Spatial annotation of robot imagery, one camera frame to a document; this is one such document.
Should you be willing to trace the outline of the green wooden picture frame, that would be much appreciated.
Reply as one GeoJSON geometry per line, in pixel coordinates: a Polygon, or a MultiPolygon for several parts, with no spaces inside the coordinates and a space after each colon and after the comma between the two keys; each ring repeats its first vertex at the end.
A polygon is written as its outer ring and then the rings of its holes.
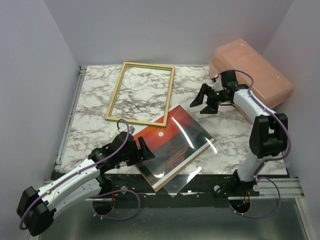
{"type": "Polygon", "coordinates": [[[175,67],[125,61],[105,115],[135,125],[167,125],[175,67]]]}

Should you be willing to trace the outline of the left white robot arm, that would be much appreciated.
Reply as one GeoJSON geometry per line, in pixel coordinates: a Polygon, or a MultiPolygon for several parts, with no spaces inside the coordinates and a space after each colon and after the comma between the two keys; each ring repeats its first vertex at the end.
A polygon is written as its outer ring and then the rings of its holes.
{"type": "Polygon", "coordinates": [[[72,204],[87,198],[104,198],[120,192],[105,173],[124,162],[128,167],[155,158],[143,137],[119,133],[111,143],[95,148],[76,168],[57,180],[22,192],[17,207],[19,228],[37,236],[47,230],[72,204]]]}

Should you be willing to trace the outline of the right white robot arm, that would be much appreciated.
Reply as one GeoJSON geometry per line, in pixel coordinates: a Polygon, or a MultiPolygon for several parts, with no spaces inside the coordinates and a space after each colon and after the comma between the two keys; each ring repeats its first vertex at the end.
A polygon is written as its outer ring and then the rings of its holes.
{"type": "Polygon", "coordinates": [[[253,84],[240,84],[237,79],[238,69],[229,69],[216,74],[212,80],[220,78],[221,90],[215,90],[206,83],[202,84],[190,107],[206,104],[202,115],[217,114],[219,105],[229,102],[240,107],[252,121],[249,137],[250,153],[244,163],[234,171],[230,182],[216,189],[216,194],[239,197],[247,194],[257,184],[257,176],[266,163],[286,158],[291,149],[288,132],[288,117],[276,113],[262,103],[253,93],[253,84]]]}

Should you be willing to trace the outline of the pink plastic storage box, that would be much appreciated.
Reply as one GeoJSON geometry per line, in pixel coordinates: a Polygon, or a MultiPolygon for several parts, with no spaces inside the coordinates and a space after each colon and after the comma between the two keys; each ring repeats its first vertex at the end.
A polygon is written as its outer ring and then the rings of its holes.
{"type": "Polygon", "coordinates": [[[253,80],[251,90],[273,109],[286,101],[294,85],[245,40],[237,39],[217,47],[209,61],[209,76],[226,70],[240,70],[253,80]]]}

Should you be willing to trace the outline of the aluminium rail frame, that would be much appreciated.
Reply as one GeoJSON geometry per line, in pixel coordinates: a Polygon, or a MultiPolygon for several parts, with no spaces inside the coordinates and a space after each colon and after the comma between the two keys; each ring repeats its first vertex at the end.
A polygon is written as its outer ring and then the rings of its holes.
{"type": "Polygon", "coordinates": [[[60,160],[81,68],[78,64],[51,67],[51,72],[43,76],[42,82],[37,83],[31,93],[36,100],[31,111],[35,125],[31,133],[35,139],[31,141],[32,157],[28,161],[30,169],[26,172],[35,180],[28,180],[28,187],[41,186],[52,175],[60,160]]]}

